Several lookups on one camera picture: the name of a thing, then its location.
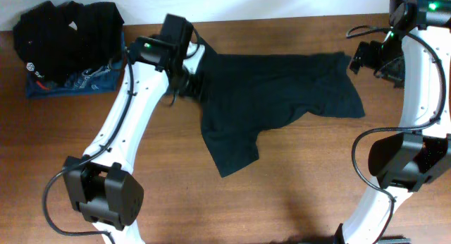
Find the folded blue jeans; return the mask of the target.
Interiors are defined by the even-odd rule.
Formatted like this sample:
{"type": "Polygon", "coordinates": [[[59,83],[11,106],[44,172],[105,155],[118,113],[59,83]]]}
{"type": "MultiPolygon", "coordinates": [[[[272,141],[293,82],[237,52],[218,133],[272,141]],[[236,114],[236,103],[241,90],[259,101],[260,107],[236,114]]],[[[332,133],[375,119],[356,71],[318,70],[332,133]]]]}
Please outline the folded blue jeans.
{"type": "Polygon", "coordinates": [[[25,94],[32,99],[114,91],[124,46],[120,28],[13,29],[13,47],[27,71],[25,94]]]}

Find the dark teal t-shirt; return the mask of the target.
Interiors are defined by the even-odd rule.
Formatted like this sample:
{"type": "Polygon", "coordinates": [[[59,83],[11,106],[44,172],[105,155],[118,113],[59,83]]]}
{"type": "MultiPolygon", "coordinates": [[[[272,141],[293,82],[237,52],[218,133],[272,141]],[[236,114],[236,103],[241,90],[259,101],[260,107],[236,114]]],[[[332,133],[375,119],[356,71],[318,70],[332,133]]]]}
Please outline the dark teal t-shirt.
{"type": "Polygon", "coordinates": [[[259,159],[257,138],[306,113],[362,118],[344,52],[312,55],[219,54],[204,39],[200,83],[189,93],[202,108],[201,134],[220,177],[259,159]]]}

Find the black folded sweater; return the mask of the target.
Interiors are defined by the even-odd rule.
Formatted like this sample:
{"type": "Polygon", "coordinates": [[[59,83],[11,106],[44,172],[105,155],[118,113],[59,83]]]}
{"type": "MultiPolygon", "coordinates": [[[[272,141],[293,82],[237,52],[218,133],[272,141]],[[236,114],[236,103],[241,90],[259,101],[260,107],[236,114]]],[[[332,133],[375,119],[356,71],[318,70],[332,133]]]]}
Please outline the black folded sweater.
{"type": "Polygon", "coordinates": [[[113,2],[45,1],[20,16],[13,45],[35,80],[62,85],[74,73],[107,64],[121,49],[123,24],[113,2]]]}

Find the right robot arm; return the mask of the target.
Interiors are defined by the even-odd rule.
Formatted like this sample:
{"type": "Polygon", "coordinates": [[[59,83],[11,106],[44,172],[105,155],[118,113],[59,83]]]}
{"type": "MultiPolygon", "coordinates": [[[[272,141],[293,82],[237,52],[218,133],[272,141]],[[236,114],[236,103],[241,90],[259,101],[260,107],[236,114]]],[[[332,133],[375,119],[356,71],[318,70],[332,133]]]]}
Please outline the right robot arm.
{"type": "Polygon", "coordinates": [[[370,177],[333,242],[384,243],[394,213],[450,168],[450,2],[390,0],[382,42],[361,42],[350,62],[404,90],[400,123],[373,143],[370,177]]]}

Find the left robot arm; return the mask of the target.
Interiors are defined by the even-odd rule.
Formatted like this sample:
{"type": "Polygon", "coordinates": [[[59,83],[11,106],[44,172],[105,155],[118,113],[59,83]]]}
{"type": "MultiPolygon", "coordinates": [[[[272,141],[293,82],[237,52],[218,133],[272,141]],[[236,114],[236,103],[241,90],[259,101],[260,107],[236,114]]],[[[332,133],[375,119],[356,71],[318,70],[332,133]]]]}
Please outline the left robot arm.
{"type": "Polygon", "coordinates": [[[142,243],[137,216],[144,189],[133,177],[140,141],[169,89],[186,90],[203,44],[138,37],[126,50],[123,83],[99,133],[81,158],[68,157],[63,179],[72,208],[105,243],[142,243]]]}

